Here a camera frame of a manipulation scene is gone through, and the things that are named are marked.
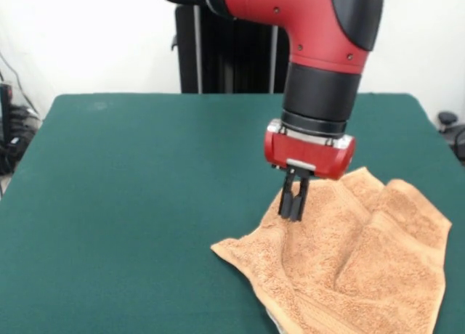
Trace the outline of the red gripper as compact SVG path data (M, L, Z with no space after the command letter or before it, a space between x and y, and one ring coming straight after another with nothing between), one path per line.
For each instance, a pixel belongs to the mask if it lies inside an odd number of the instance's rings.
M356 140L345 134L338 139L317 137L286 128L279 119L267 126L264 156L268 163L287 168L281 191L279 215L301 221L309 188L308 176L297 176L292 167L301 168L322 179L337 180L344 175L355 153ZM299 185L297 193L294 184Z

